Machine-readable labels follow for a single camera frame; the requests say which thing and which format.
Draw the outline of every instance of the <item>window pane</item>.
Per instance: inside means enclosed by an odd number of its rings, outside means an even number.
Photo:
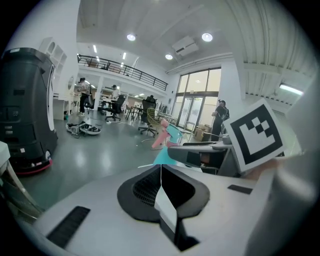
[[[210,70],[207,91],[219,92],[221,79],[221,68]]]
[[[178,93],[184,93],[185,92],[186,86],[187,86],[187,81],[188,81],[188,75],[187,74],[181,77]]]
[[[217,101],[217,97],[205,97],[203,109],[199,120],[200,125],[209,125],[210,127],[212,126],[211,124],[214,117],[211,115],[217,108]]]
[[[173,118],[178,118],[179,113],[180,113],[180,109],[182,106],[182,100],[184,99],[184,97],[176,97],[175,99],[175,103],[174,103],[174,107],[173,107],[173,111],[172,111],[172,117]]]
[[[190,74],[187,92],[203,92],[206,90],[208,70]]]

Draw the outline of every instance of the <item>black railing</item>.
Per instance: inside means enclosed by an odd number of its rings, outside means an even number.
[[[115,62],[115,61],[104,59],[104,58],[99,58],[99,61],[98,61],[96,57],[78,55],[78,63],[80,66],[107,70],[107,71],[115,72],[117,74],[121,74],[133,79],[137,79],[137,80],[140,80],[141,82],[144,82],[148,85],[159,88],[163,91],[166,90],[168,85],[166,82],[150,74],[147,74],[138,69],[135,69],[134,67],[127,66],[119,62]]]

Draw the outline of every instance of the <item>ceiling air conditioner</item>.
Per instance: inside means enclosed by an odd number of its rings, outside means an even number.
[[[175,53],[181,56],[186,56],[190,53],[193,53],[199,50],[196,42],[190,37],[186,36],[172,45],[172,48],[175,50]]]

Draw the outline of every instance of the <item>floor cleaning machine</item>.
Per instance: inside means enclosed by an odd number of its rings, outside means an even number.
[[[17,174],[32,174],[52,164],[57,146],[53,119],[55,66],[33,48],[4,53],[0,66],[0,141],[8,144]]]

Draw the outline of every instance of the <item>black mesh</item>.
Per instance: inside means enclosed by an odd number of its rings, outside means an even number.
[[[196,193],[194,186],[165,168],[162,168],[161,178],[162,187],[176,209]]]
[[[155,170],[134,184],[133,194],[144,204],[153,207],[160,186],[160,170]]]

